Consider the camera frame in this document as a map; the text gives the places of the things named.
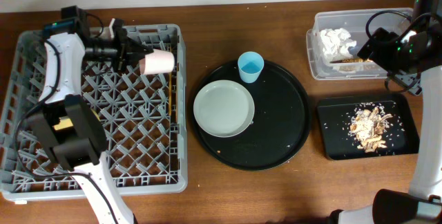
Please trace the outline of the wooden chopstick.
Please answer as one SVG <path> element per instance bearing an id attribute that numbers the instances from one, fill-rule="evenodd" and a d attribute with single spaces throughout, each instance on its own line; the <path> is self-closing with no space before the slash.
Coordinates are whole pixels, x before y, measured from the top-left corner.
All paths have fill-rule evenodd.
<path id="1" fill-rule="evenodd" d="M 172 116 L 172 73 L 169 73 L 169 116 Z"/>
<path id="2" fill-rule="evenodd" d="M 178 92 L 179 92 L 179 63 L 175 65 L 175 122 L 178 123 L 178 110 L 179 110 L 179 100 L 178 100 Z"/>

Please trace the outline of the grey round plate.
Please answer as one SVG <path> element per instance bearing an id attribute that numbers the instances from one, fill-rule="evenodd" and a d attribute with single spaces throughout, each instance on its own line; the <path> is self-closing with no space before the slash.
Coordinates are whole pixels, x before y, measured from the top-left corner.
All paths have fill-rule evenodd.
<path id="1" fill-rule="evenodd" d="M 198 126 L 218 138 L 242 133 L 252 123 L 255 103 L 250 92 L 231 80 L 217 80 L 203 86 L 193 103 Z"/>

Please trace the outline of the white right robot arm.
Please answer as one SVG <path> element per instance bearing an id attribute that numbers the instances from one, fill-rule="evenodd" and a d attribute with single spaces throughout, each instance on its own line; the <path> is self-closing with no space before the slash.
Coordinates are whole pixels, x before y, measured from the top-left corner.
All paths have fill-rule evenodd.
<path id="1" fill-rule="evenodd" d="M 333 211 L 327 223 L 441 222 L 441 0 L 415 0 L 410 25 L 401 35 L 382 28 L 367 31 L 358 52 L 389 75 L 415 74 L 423 94 L 418 160 L 408 192 L 377 192 L 374 202 L 356 210 Z"/>

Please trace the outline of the light blue plastic cup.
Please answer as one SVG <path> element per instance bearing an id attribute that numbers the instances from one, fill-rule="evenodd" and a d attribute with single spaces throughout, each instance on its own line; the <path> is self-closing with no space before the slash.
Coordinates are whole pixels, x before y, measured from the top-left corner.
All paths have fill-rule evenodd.
<path id="1" fill-rule="evenodd" d="M 254 83 L 260 76 L 265 61 L 262 56 L 256 52 L 248 51 L 238 58 L 238 71 L 240 79 L 245 83 Z"/>

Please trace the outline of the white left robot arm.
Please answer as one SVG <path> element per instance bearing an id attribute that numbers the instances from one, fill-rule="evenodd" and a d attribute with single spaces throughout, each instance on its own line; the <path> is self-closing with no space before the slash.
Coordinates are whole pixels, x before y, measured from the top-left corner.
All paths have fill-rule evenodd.
<path id="1" fill-rule="evenodd" d="M 43 29 L 46 48 L 44 90 L 20 119 L 26 123 L 48 159 L 81 187 L 100 223 L 136 223 L 119 194 L 106 163 L 105 130 L 81 95 L 84 61 L 110 62 L 116 72 L 159 54 L 130 37 L 121 19 L 110 24 L 110 39 L 92 36 L 90 13 L 68 6 L 61 19 Z"/>

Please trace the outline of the pink plastic cup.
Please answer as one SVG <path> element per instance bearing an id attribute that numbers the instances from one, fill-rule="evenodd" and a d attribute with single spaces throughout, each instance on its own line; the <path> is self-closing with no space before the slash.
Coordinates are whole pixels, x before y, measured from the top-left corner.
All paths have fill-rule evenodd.
<path id="1" fill-rule="evenodd" d="M 175 58 L 173 53 L 154 49 L 152 53 L 140 60 L 139 65 L 141 75 L 170 73 L 175 66 Z"/>

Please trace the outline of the food scraps and rice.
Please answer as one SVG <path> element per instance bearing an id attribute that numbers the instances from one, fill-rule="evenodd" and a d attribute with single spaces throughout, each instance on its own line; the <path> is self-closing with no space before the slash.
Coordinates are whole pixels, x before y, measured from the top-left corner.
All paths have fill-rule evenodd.
<path id="1" fill-rule="evenodd" d="M 392 113 L 385 112 L 382 104 L 361 104 L 348 125 L 348 136 L 353 138 L 354 146 L 365 153 L 387 149 L 387 131 L 392 124 Z"/>

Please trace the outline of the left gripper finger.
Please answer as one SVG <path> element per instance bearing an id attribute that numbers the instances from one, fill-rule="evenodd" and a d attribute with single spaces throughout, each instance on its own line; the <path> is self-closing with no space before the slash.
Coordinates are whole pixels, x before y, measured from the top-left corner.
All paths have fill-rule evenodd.
<path id="1" fill-rule="evenodd" d="M 123 67 L 131 66 L 136 68 L 139 63 L 145 58 L 144 53 L 128 53 L 123 58 Z"/>
<path id="2" fill-rule="evenodd" d="M 134 39 L 128 38 L 128 43 L 129 43 L 129 46 L 131 47 L 131 50 L 134 53 L 144 53 L 144 54 L 153 53 L 153 48 L 146 46 L 144 44 L 141 44 L 138 41 L 135 41 Z"/>

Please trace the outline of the gold snack wrapper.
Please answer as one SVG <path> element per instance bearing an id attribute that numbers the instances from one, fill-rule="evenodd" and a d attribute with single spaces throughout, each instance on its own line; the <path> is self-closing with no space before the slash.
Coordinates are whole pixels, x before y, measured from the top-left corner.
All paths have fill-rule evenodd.
<path id="1" fill-rule="evenodd" d="M 346 64 L 346 63 L 361 63 L 361 62 L 373 62 L 370 59 L 362 59 L 362 58 L 349 58 L 349 59 L 340 59 L 336 61 L 330 62 L 331 64 Z"/>

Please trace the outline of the white paper napkin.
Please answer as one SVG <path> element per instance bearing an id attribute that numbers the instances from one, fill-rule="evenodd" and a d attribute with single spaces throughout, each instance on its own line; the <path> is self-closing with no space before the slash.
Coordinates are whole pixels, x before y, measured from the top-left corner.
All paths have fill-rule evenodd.
<path id="1" fill-rule="evenodd" d="M 351 59 L 351 48 L 355 48 L 357 41 L 352 39 L 350 32 L 344 28 L 326 28 L 316 34 L 321 54 L 327 62 L 337 62 Z"/>

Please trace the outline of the yellow plastic bowl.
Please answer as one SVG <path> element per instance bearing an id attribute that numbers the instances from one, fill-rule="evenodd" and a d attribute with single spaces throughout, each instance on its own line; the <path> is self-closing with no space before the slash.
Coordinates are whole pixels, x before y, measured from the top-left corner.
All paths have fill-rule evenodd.
<path id="1" fill-rule="evenodd" d="M 74 111 L 63 117 L 58 118 L 58 123 L 52 124 L 51 127 L 55 131 L 74 129 L 77 130 L 80 127 L 89 124 L 93 120 L 99 121 L 98 115 L 90 109 Z"/>

